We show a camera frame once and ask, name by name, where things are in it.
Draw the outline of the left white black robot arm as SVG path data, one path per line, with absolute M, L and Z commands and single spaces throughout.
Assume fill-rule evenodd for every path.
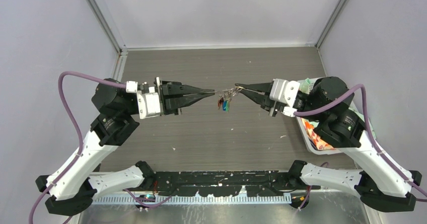
M 148 191 L 154 187 L 155 173 L 143 161 L 118 172 L 94 176 L 101 162 L 122 146 L 138 128 L 134 119 L 179 115 L 204 98 L 213 89 L 201 89 L 180 82 L 156 78 L 154 84 L 125 83 L 105 79 L 96 87 L 92 103 L 99 115 L 87 134 L 79 134 L 79 147 L 53 174 L 39 176 L 36 185 L 48 194 L 45 206 L 50 214 L 74 216 L 86 210 L 94 200 L 130 188 Z

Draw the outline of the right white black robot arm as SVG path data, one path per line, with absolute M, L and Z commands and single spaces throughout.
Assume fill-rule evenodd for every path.
M 287 176 L 292 188 L 339 190 L 381 212 L 414 210 L 417 198 L 411 191 L 420 189 L 421 173 L 393 160 L 373 138 L 368 117 L 359 117 L 350 109 L 355 91 L 365 92 L 363 85 L 348 88 L 338 77 L 323 77 L 308 93 L 300 89 L 299 82 L 283 79 L 236 87 L 270 116 L 281 113 L 317 122 L 314 133 L 359 166 L 357 170 L 336 170 L 294 161 Z

